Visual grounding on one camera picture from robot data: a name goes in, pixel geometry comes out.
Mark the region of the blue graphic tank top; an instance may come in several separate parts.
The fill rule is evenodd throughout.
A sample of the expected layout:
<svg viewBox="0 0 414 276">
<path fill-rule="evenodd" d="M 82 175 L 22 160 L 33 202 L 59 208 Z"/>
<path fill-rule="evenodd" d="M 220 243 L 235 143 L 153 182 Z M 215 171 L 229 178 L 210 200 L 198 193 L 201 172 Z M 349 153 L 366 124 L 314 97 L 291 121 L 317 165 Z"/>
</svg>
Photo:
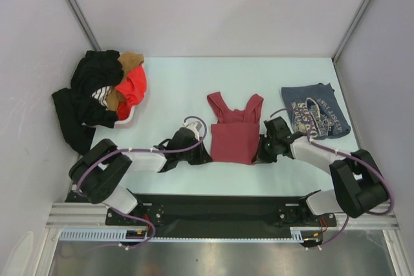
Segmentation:
<svg viewBox="0 0 414 276">
<path fill-rule="evenodd" d="M 351 132 L 331 84 L 283 87 L 281 97 L 295 131 L 317 140 L 341 138 Z"/>
</svg>

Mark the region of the pink tank top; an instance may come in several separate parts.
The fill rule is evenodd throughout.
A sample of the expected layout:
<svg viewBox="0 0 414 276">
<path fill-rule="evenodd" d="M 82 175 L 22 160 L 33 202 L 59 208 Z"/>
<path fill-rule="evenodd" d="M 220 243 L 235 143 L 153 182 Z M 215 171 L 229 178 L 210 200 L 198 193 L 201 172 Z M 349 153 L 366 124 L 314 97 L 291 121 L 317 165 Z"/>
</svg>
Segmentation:
<svg viewBox="0 0 414 276">
<path fill-rule="evenodd" d="M 217 122 L 211 125 L 210 154 L 214 162 L 251 165 L 259 146 L 264 99 L 254 94 L 243 110 L 231 110 L 220 92 L 207 95 Z"/>
</svg>

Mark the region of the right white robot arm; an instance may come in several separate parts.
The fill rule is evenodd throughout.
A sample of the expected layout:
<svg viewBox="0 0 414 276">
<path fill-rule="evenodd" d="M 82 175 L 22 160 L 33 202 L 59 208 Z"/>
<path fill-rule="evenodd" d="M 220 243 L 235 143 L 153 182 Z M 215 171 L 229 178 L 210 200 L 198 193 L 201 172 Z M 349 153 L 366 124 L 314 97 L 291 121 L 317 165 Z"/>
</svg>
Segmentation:
<svg viewBox="0 0 414 276">
<path fill-rule="evenodd" d="M 391 201 L 391 194 L 371 154 L 363 149 L 345 153 L 316 143 L 301 132 L 292 133 L 283 118 L 264 122 L 256 159 L 276 162 L 279 156 L 308 163 L 331 176 L 333 189 L 305 196 L 298 209 L 299 219 L 313 225 L 322 214 L 345 213 L 358 218 L 380 204 Z"/>
</svg>

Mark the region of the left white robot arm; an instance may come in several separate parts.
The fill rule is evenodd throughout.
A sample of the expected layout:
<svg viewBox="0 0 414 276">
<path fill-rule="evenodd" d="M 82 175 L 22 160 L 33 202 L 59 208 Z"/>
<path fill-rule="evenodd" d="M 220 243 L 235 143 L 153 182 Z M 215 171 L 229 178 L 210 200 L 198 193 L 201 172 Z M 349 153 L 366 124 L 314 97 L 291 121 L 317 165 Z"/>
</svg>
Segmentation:
<svg viewBox="0 0 414 276">
<path fill-rule="evenodd" d="M 120 182 L 129 169 L 135 172 L 164 173 L 179 162 L 202 165 L 212 162 L 195 122 L 181 127 L 172 138 L 166 138 L 146 151 L 121 151 L 110 139 L 103 139 L 69 170 L 76 189 L 92 204 L 105 204 L 120 211 L 129 224 L 142 219 L 138 198 Z"/>
</svg>

